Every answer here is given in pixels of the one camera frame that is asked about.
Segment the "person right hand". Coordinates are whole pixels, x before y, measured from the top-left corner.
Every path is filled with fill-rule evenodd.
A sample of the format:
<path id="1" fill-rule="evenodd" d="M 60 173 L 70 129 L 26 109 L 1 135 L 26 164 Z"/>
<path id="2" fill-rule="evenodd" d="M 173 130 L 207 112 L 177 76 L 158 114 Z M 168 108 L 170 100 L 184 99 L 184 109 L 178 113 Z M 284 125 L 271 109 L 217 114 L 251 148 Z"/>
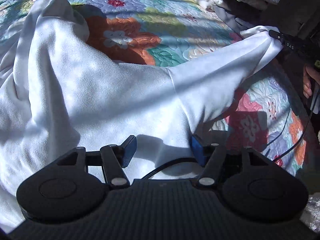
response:
<path id="1" fill-rule="evenodd" d="M 303 94 L 308 99 L 312 96 L 311 81 L 316 81 L 319 84 L 319 72 L 312 66 L 305 65 L 303 69 Z"/>

